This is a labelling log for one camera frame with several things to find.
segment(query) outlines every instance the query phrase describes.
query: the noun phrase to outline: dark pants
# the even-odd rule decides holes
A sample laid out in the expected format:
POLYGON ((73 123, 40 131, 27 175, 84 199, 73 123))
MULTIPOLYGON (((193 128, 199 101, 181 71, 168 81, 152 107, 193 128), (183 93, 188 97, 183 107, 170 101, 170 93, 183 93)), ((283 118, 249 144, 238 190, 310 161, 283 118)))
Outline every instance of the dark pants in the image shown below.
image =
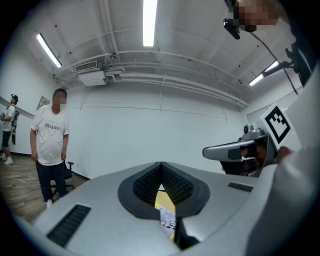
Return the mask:
POLYGON ((53 199, 53 193, 51 190, 52 176, 54 177, 56 188, 59 192, 60 197, 62 198, 68 193, 66 189, 66 182, 65 182, 64 162, 57 165, 51 165, 51 166, 42 165, 39 162, 36 162, 35 165, 36 165, 36 171, 39 177, 42 195, 45 202, 53 199))
POLYGON ((9 139, 10 139, 11 131, 3 131, 2 135, 2 147, 9 147, 9 139))

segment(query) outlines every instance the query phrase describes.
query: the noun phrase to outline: shorts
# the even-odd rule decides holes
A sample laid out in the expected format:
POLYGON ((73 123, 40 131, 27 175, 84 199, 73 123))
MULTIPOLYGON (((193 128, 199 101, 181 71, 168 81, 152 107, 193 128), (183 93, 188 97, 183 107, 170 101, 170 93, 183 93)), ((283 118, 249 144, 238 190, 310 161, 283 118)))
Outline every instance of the shorts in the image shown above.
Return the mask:
POLYGON ((9 139, 10 139, 11 131, 3 131, 2 136, 2 147, 9 147, 9 139))

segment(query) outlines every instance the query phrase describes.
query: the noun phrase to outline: printed text on t-shirt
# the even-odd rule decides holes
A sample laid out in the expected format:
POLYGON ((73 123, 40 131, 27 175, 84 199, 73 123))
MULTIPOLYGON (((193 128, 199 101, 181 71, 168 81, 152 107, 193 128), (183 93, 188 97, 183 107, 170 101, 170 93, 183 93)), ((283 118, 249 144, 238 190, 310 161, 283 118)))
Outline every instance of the printed text on t-shirt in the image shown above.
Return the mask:
POLYGON ((61 123, 45 120, 45 126, 49 130, 49 134, 53 136, 57 130, 60 130, 61 123))

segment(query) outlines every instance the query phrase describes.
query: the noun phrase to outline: fluorescent light fixture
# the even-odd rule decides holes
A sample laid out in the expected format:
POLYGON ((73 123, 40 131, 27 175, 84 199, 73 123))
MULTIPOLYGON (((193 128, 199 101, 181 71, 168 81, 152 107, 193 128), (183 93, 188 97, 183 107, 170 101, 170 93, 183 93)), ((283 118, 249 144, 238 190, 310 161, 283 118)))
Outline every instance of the fluorescent light fixture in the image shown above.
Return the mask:
POLYGON ((143 46, 153 47, 155 41, 158 0, 143 0, 143 46))
POLYGON ((42 34, 38 34, 36 36, 36 39, 38 39, 39 43, 41 44, 41 46, 43 47, 43 49, 45 50, 45 52, 49 55, 50 59, 54 62, 54 64, 60 68, 62 66, 62 64, 60 63, 60 61, 57 59, 57 57, 54 55, 54 53, 52 52, 52 50, 49 48, 47 42, 45 41, 44 37, 42 36, 42 34))
POLYGON ((262 78, 264 78, 264 76, 262 74, 258 75, 255 79, 253 79, 249 85, 250 86, 254 86, 256 83, 258 83, 262 78))
POLYGON ((269 70, 272 70, 273 68, 275 68, 275 67, 278 66, 278 65, 279 65, 279 62, 278 62, 278 61, 275 61, 274 63, 271 64, 270 67, 268 67, 268 68, 265 70, 265 72, 266 72, 266 71, 269 71, 269 70))

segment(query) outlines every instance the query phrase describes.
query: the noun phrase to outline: backpack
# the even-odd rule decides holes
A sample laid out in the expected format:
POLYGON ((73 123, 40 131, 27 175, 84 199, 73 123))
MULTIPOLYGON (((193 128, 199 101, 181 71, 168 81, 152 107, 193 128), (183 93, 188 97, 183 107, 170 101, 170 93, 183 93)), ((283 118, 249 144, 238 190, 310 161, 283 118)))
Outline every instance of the backpack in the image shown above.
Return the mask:
POLYGON ((11 125, 12 125, 12 143, 13 145, 16 145, 16 130, 17 130, 17 124, 18 124, 18 116, 20 115, 19 111, 16 109, 16 107, 14 106, 15 109, 15 115, 14 115, 14 119, 11 120, 11 125))

